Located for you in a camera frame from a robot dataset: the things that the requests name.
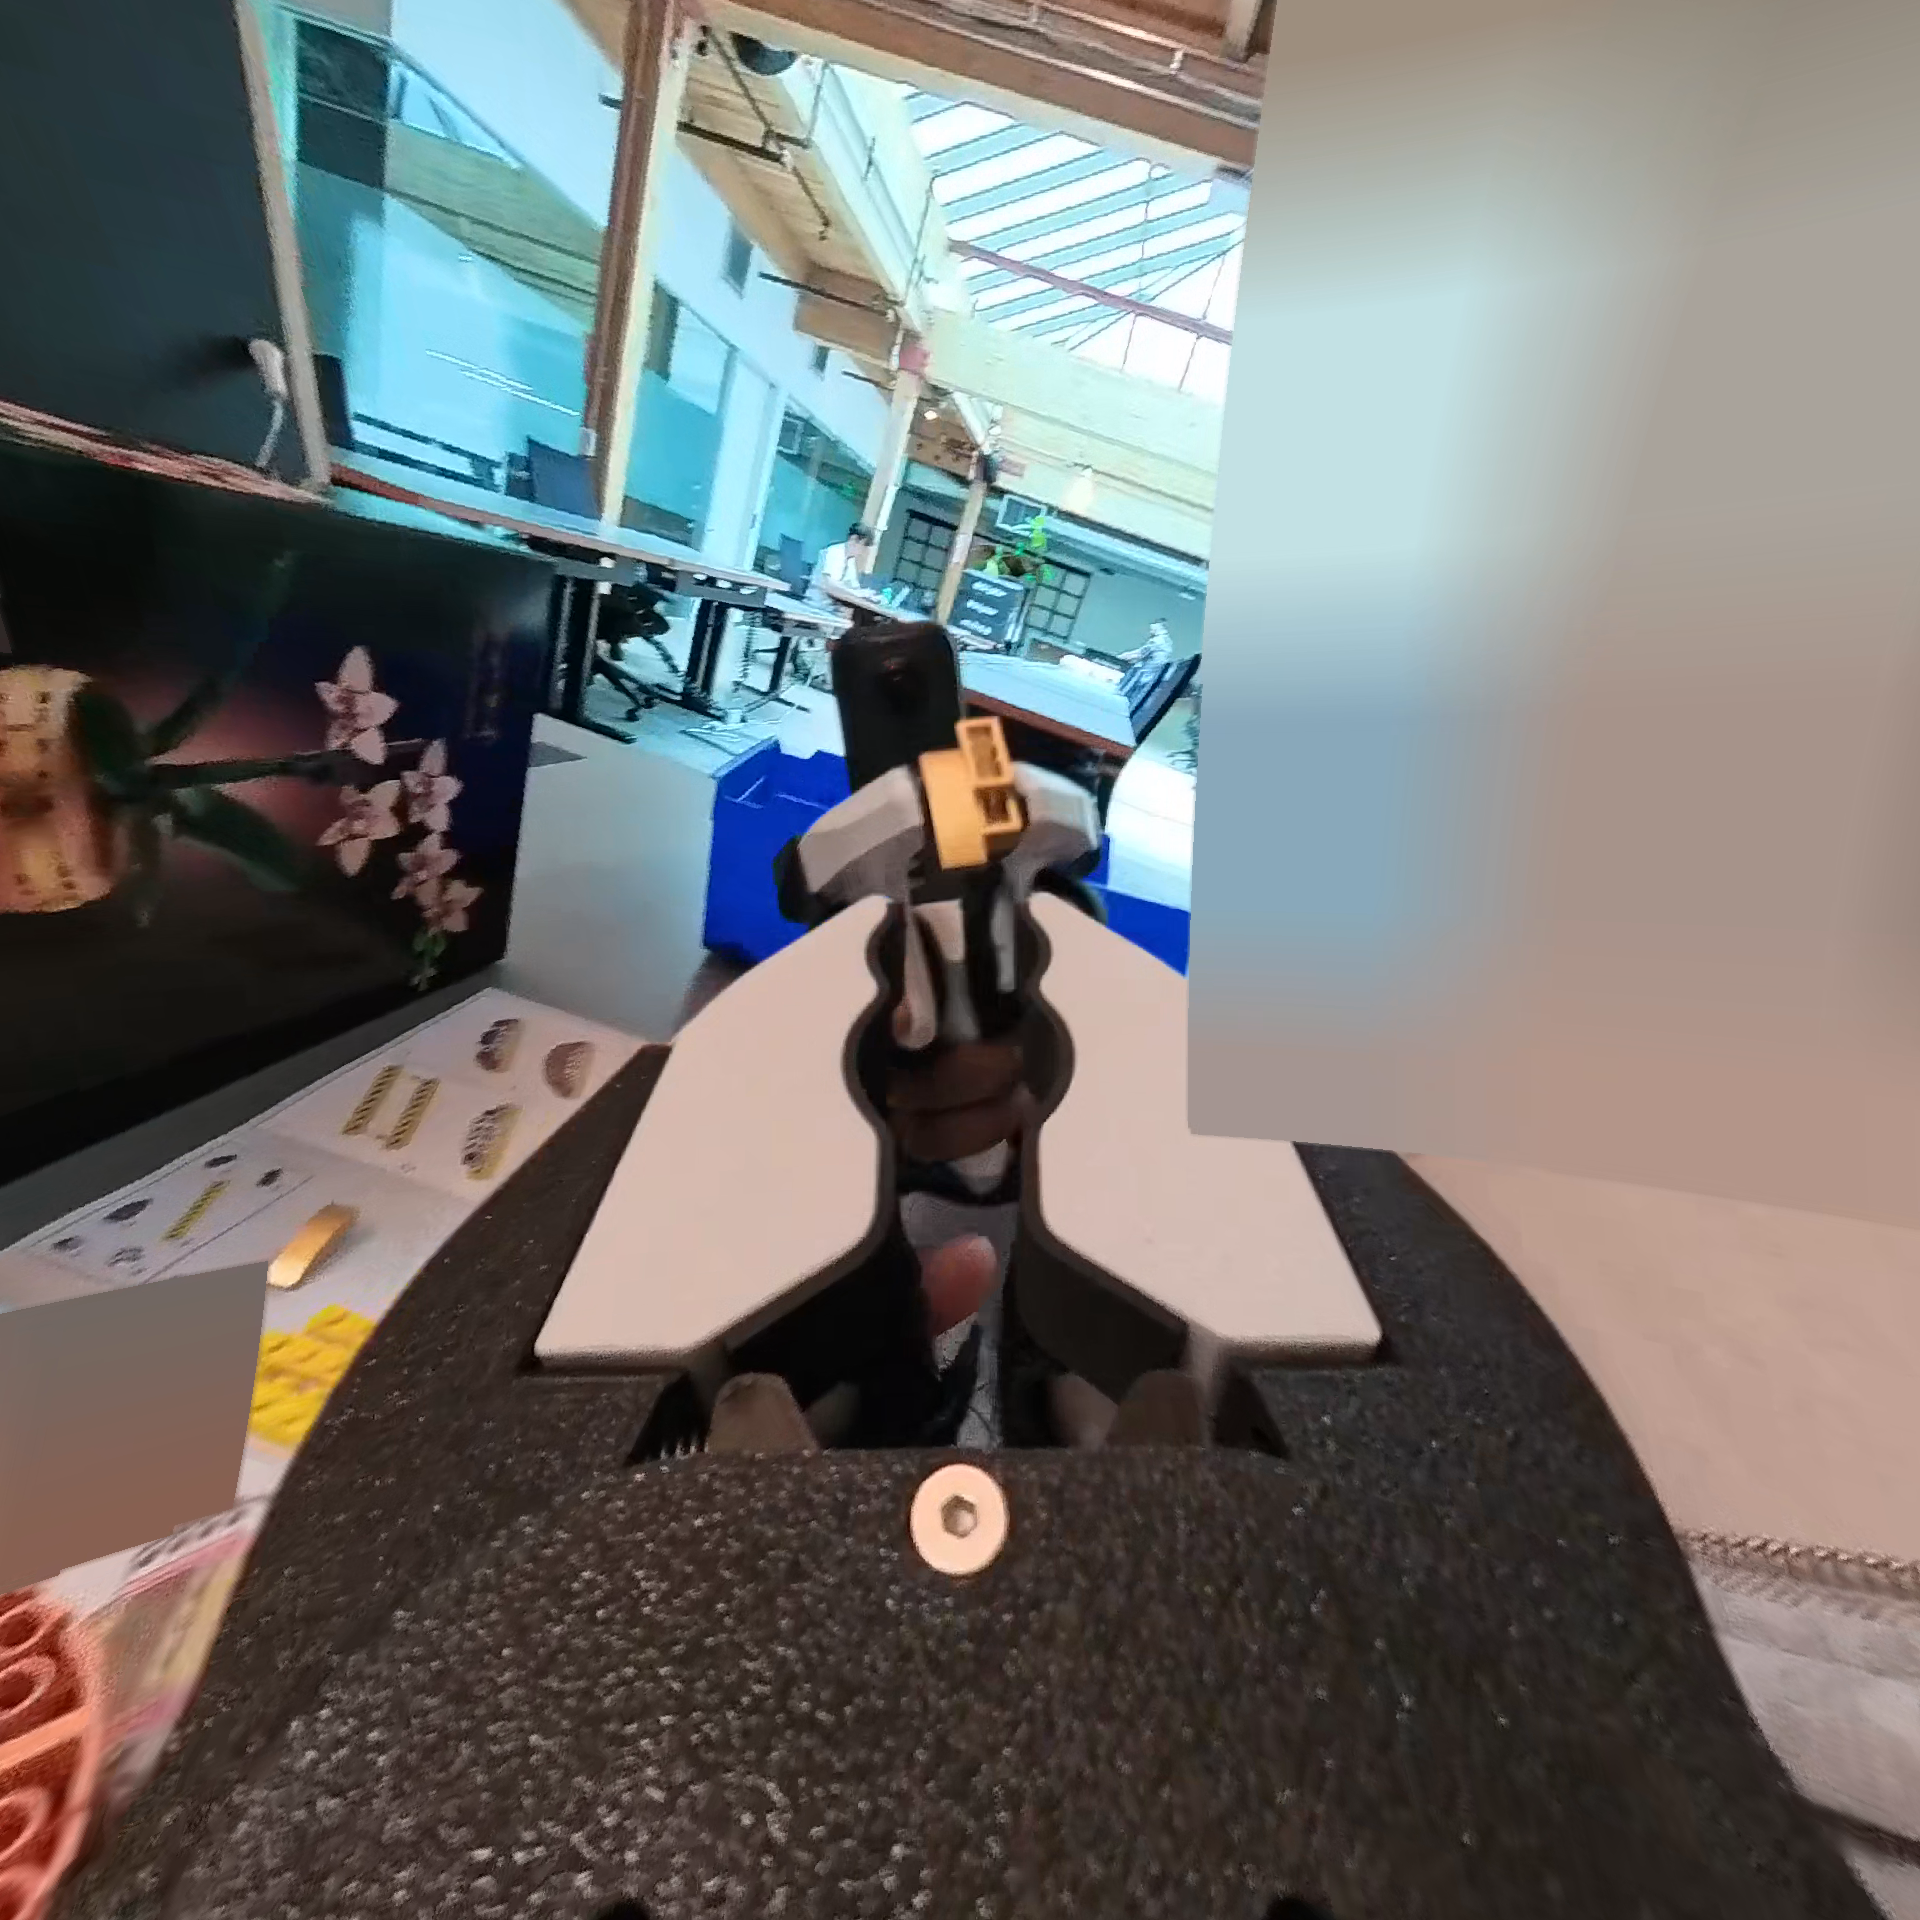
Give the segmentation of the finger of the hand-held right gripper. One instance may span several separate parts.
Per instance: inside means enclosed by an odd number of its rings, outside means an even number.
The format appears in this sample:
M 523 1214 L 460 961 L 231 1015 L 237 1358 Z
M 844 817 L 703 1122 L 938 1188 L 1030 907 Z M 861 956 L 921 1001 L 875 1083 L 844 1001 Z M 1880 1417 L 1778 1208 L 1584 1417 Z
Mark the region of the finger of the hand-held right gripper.
M 1030 802 L 1030 837 L 967 876 L 967 1032 L 1008 1032 L 1018 1001 L 1018 926 L 1014 912 L 1046 893 L 1105 921 L 1091 884 L 1098 862 L 1098 802 L 1038 765 L 1014 765 Z
M 921 774 L 875 774 L 784 844 L 784 921 L 909 907 L 895 1032 L 966 1032 L 966 884 L 938 862 Z

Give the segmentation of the brick flowerpot model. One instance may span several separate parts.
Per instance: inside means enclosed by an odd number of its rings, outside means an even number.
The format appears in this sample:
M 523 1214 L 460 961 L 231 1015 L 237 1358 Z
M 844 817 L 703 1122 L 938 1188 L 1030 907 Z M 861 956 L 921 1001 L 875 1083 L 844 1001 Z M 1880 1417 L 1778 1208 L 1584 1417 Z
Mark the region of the brick flowerpot model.
M 0 1911 L 42 1920 L 89 1832 L 108 1662 L 89 1628 L 36 1594 L 0 1594 Z

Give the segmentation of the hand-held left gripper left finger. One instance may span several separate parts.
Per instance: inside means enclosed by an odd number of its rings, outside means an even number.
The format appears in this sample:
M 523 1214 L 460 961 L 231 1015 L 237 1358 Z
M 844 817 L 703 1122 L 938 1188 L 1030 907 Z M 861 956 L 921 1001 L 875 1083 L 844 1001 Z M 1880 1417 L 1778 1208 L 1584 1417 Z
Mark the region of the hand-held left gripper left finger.
M 885 912 L 844 907 L 683 1030 L 535 1324 L 535 1367 L 716 1378 L 875 1247 L 885 1144 L 853 1045 L 885 1001 Z

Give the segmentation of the long office table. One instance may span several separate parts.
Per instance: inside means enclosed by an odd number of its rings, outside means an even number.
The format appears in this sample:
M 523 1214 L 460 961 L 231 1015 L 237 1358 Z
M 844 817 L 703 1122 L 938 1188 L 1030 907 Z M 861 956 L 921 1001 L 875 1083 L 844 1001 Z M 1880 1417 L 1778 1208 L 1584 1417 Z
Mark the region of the long office table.
M 593 629 L 602 629 L 607 589 L 654 589 L 654 597 L 694 602 L 694 645 L 685 645 L 685 668 L 674 685 L 638 681 L 628 705 L 638 706 L 685 706 L 703 720 L 747 720 L 747 706 L 716 705 L 716 656 L 723 656 L 727 615 L 770 615 L 770 597 L 781 597 L 770 574 L 723 569 L 694 547 L 646 541 L 628 524 L 564 515 L 564 513 L 548 513 L 523 493 L 492 493 L 492 490 L 468 490 L 468 479 L 448 479 L 425 469 L 397 469 L 378 453 L 335 453 L 335 490 L 435 513 L 435 515 L 474 524 L 474 535 L 502 535 L 550 569 L 548 713 L 593 728 L 593 735 L 622 735 L 587 713 L 587 681 L 602 668 Z

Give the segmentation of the brick set instruction booklet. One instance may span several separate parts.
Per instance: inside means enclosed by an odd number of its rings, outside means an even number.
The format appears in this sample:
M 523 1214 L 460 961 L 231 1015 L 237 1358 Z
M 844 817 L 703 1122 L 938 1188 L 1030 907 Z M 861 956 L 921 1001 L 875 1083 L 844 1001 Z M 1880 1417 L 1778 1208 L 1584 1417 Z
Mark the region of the brick set instruction booklet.
M 181 1712 L 365 1329 L 628 1053 L 474 991 L 7 1247 L 7 1589 L 89 1628 L 122 1742 Z

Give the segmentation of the dark partition panel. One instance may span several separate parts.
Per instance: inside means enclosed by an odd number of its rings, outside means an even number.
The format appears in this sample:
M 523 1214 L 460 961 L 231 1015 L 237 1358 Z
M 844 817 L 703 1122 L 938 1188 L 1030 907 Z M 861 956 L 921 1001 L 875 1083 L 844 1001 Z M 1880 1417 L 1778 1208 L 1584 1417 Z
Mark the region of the dark partition panel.
M 0 394 L 327 490 L 255 10 L 0 10 Z

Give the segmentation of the wooden edge table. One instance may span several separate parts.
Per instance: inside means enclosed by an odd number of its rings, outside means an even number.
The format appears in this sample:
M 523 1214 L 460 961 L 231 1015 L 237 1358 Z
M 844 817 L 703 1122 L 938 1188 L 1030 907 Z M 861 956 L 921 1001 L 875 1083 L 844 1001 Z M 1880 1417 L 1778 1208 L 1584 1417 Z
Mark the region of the wooden edge table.
M 1098 681 L 1072 656 L 959 652 L 959 681 L 966 706 L 988 706 L 1098 761 L 1132 761 L 1151 720 L 1191 696 L 1196 656 L 1146 656 L 1118 681 Z

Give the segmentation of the blue plastic bin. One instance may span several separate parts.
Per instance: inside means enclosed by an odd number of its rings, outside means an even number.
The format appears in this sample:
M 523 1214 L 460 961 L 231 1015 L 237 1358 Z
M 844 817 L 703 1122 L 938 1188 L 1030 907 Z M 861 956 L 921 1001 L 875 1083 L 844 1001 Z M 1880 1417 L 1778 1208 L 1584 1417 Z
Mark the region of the blue plastic bin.
M 853 765 L 836 750 L 781 750 L 770 735 L 716 765 L 707 802 L 707 912 L 703 940 L 727 961 L 766 961 L 802 940 L 802 921 L 781 912 L 781 850 L 853 802 Z M 1191 907 L 1146 902 L 1142 876 L 1118 876 L 1118 844 L 1098 844 L 1091 902 L 1109 936 L 1191 969 Z

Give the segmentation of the black orchid print set box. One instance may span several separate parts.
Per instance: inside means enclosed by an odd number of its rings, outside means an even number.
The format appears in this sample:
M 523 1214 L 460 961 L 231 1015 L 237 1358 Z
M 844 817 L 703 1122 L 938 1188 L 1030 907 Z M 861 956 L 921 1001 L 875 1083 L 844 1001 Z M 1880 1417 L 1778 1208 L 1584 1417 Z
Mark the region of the black orchid print set box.
M 0 1179 L 512 948 L 550 569 L 7 442 Z

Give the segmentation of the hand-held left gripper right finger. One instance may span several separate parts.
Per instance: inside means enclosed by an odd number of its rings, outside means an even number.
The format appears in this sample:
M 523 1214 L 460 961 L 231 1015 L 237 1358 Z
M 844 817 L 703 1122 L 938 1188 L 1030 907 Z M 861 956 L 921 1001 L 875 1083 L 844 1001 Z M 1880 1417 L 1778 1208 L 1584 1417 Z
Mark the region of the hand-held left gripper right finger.
M 1018 1316 L 1072 1378 L 1339 1367 L 1379 1316 L 1290 1144 L 1191 1133 L 1191 987 L 1035 902 L 1046 1096 L 1018 1162 Z

